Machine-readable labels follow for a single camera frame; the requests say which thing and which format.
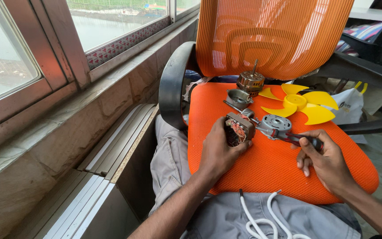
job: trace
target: hand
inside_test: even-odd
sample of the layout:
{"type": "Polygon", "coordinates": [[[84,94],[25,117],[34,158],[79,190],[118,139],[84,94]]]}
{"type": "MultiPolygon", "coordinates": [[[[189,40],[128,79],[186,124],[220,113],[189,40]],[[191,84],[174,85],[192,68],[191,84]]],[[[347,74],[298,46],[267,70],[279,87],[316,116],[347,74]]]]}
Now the hand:
{"type": "Polygon", "coordinates": [[[318,153],[307,138],[299,140],[301,150],[297,155],[297,167],[304,172],[306,177],[309,176],[309,166],[313,165],[322,185],[337,196],[340,196],[349,186],[357,186],[346,165],[340,147],[325,130],[313,130],[301,134],[319,138],[324,143],[323,150],[318,153]]]}
{"type": "Polygon", "coordinates": [[[203,151],[198,169],[215,181],[227,172],[234,165],[238,156],[252,145],[252,141],[247,140],[236,147],[228,146],[224,130],[225,120],[226,117],[220,117],[203,141],[203,151]]]}

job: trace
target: decorative sticker strip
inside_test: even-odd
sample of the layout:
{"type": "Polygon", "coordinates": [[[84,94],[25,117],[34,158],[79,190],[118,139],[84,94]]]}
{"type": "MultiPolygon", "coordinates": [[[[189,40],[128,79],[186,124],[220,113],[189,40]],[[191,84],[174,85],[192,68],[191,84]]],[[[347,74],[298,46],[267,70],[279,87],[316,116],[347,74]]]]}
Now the decorative sticker strip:
{"type": "Polygon", "coordinates": [[[88,60],[90,70],[101,66],[107,61],[118,56],[120,53],[125,52],[127,49],[130,49],[132,46],[135,46],[141,41],[163,30],[164,28],[169,26],[169,23],[169,18],[165,18],[161,21],[157,21],[151,25],[148,25],[144,29],[132,32],[128,36],[125,36],[116,42],[103,46],[99,50],[89,53],[88,55],[86,55],[86,59],[88,60]]]}

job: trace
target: red screwdriver handle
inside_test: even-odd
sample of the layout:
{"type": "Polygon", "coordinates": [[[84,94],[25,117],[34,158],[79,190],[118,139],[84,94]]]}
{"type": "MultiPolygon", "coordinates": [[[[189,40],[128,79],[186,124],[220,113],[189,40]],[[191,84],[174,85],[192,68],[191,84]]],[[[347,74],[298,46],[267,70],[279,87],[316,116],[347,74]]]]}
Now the red screwdriver handle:
{"type": "Polygon", "coordinates": [[[285,133],[285,135],[286,135],[286,138],[283,139],[284,141],[292,143],[298,147],[301,147],[299,139],[304,137],[304,138],[307,138],[309,140],[309,142],[313,145],[313,147],[316,149],[316,151],[321,152],[321,150],[323,150],[324,144],[318,138],[312,138],[310,136],[306,136],[306,135],[302,135],[302,134],[294,134],[294,133],[285,133]]]}

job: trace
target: wall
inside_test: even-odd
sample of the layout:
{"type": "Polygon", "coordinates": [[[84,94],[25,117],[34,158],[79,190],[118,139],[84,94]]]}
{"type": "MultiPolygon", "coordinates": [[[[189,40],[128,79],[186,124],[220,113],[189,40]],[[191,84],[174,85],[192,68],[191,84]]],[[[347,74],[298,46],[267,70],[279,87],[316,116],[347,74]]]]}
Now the wall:
{"type": "Polygon", "coordinates": [[[163,68],[175,49],[195,41],[194,17],[0,147],[0,238],[76,167],[133,103],[158,99],[163,68]]]}

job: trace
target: colorful cloth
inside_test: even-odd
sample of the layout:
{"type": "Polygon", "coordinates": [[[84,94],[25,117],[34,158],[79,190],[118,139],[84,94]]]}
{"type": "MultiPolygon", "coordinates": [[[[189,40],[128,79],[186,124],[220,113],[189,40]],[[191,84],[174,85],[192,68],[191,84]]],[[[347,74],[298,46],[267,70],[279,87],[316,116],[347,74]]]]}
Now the colorful cloth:
{"type": "MultiPolygon", "coordinates": [[[[382,29],[382,22],[376,22],[372,24],[354,26],[352,28],[345,28],[344,33],[357,37],[364,41],[370,41],[382,29]]],[[[347,43],[340,40],[335,48],[338,52],[357,57],[359,54],[353,50],[347,43]]]]}

